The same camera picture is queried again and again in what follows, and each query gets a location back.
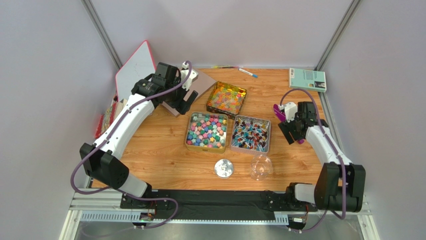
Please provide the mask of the purple plastic scoop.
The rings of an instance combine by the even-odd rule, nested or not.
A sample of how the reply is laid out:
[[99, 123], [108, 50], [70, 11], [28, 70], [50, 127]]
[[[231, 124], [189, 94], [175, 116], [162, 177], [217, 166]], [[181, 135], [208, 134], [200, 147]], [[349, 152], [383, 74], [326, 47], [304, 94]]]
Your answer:
[[285, 122], [287, 120], [285, 114], [281, 111], [278, 104], [273, 105], [273, 112], [275, 116], [279, 119], [280, 123]]

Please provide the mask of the clear plastic jar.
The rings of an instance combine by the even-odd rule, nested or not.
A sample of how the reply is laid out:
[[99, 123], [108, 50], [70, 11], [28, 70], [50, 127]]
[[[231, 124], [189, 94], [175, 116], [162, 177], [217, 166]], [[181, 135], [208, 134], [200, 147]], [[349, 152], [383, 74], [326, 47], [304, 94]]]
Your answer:
[[256, 181], [264, 180], [272, 171], [271, 159], [264, 155], [255, 155], [250, 163], [250, 176]]

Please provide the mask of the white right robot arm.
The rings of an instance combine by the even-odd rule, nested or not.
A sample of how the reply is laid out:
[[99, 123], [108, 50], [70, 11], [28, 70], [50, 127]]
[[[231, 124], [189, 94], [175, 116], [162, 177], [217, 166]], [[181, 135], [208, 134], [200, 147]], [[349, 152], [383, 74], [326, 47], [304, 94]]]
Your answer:
[[292, 182], [286, 192], [292, 205], [309, 203], [319, 210], [357, 213], [363, 205], [366, 170], [337, 146], [327, 122], [311, 101], [274, 104], [278, 127], [289, 144], [308, 142], [322, 169], [316, 184]]

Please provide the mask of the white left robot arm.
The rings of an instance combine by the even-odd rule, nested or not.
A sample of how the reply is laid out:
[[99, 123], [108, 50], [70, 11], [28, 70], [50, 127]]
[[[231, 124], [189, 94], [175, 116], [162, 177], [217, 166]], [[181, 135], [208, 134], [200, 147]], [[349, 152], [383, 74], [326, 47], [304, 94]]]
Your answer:
[[189, 111], [198, 92], [186, 95], [198, 75], [189, 60], [181, 68], [160, 62], [155, 73], [135, 83], [127, 103], [108, 129], [94, 143], [80, 147], [81, 162], [76, 169], [83, 167], [87, 176], [107, 188], [143, 197], [150, 185], [121, 162], [124, 150], [142, 122], [162, 103], [181, 115]]

